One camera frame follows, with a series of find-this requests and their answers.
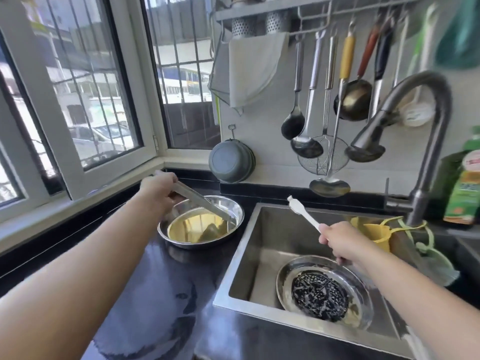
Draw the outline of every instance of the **right hand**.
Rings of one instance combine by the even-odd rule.
[[[318,241],[333,249],[333,255],[337,257],[339,264],[341,259],[345,258],[361,265],[363,254],[378,248],[373,241],[347,221],[334,223],[331,226],[321,223],[319,229],[321,235]]]

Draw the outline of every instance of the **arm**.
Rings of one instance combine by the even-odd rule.
[[[405,322],[441,360],[480,353],[480,311],[383,251],[348,222],[320,225],[320,243],[359,265]]]
[[[173,207],[159,173],[97,230],[0,299],[0,359],[80,359]]]

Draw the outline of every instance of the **green bottle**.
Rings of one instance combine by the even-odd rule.
[[[438,172],[430,192],[429,218],[442,219],[447,208],[450,195],[463,171],[462,161],[465,156],[480,149],[480,125],[473,126],[472,137],[463,144],[463,150],[442,158]]]

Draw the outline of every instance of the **window sill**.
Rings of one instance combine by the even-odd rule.
[[[205,160],[204,157],[157,157],[122,175],[105,187],[90,193],[85,198],[72,201],[65,194],[60,194],[53,202],[0,223],[0,254],[132,186],[155,170],[163,168],[206,170],[208,169],[208,159]]]

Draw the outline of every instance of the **black countertop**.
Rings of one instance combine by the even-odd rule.
[[[220,194],[218,182],[183,181],[202,194]],[[171,246],[158,234],[152,236],[138,267],[82,360],[183,360],[195,357],[212,360],[397,359],[398,357],[360,346],[332,341],[323,336],[213,307],[215,292],[255,205],[258,202],[287,204],[283,188],[280,188],[280,192],[275,191],[278,195],[276,198],[272,198],[271,194],[269,197],[262,194],[227,194],[234,193],[236,189],[232,186],[221,191],[222,195],[242,205],[245,220],[235,235],[224,244],[201,251],[188,251]],[[136,190],[138,185],[117,195],[103,208],[84,212],[69,223],[2,256],[0,296],[75,246]],[[360,196],[353,198],[354,203],[361,201]],[[370,199],[371,202],[372,200],[378,201],[376,197]],[[309,202],[306,205],[359,213],[382,213],[378,207],[361,207],[352,204],[352,201],[336,204]],[[58,240],[58,235],[67,235],[69,232],[72,232],[69,236]]]

